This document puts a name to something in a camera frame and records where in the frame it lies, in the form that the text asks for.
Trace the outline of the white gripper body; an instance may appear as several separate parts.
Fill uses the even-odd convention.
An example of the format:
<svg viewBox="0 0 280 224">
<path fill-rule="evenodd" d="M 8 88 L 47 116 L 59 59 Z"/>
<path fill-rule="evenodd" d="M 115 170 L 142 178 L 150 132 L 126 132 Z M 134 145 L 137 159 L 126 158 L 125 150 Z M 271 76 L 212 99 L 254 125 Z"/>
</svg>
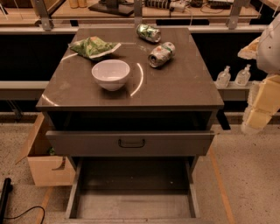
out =
<svg viewBox="0 0 280 224">
<path fill-rule="evenodd" d="M 252 82 L 248 94 L 248 113 L 273 116 L 280 109 L 280 75 L 271 73 L 264 80 Z"/>
</svg>

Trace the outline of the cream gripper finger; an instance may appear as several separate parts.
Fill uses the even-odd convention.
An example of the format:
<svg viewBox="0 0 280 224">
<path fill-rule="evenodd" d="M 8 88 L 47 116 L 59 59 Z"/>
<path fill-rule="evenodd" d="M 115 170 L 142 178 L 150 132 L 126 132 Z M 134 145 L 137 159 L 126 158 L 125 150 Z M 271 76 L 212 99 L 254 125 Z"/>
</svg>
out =
<svg viewBox="0 0 280 224">
<path fill-rule="evenodd" d="M 245 60 L 255 60 L 257 55 L 257 49 L 259 45 L 260 38 L 254 39 L 251 43 L 247 46 L 243 47 L 238 53 L 237 56 L 239 58 Z"/>
<path fill-rule="evenodd" d="M 242 117 L 241 131 L 245 134 L 256 134 L 269 123 L 271 115 L 251 106 L 246 107 Z"/>
</svg>

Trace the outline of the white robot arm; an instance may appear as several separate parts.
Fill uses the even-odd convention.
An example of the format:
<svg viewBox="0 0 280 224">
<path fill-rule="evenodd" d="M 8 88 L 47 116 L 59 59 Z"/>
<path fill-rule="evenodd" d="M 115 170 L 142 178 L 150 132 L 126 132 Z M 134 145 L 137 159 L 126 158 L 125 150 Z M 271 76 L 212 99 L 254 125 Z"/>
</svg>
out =
<svg viewBox="0 0 280 224">
<path fill-rule="evenodd" d="M 238 56 L 256 60 L 257 68 L 268 75 L 250 88 L 248 106 L 242 118 L 242 132 L 256 134 L 280 109 L 280 13 L 260 37 L 238 52 Z"/>
</svg>

